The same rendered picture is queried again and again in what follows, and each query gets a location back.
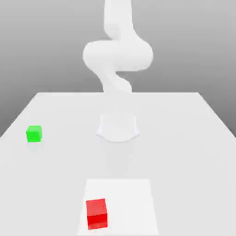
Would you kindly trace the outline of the small green cube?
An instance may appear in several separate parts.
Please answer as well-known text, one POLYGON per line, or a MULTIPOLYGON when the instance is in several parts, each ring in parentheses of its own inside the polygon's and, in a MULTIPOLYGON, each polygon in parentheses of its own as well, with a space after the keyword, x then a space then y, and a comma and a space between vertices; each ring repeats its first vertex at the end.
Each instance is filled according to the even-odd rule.
POLYGON ((40 125, 30 125, 26 130, 28 142, 40 142, 42 139, 42 128, 40 125))

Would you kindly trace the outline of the small red cube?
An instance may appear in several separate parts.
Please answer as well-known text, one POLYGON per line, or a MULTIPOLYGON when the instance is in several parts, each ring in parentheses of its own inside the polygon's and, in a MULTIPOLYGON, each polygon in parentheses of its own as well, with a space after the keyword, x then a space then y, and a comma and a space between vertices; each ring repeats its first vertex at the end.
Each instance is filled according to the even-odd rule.
POLYGON ((88 229, 100 229, 108 226, 106 200, 95 199, 86 201, 88 229))

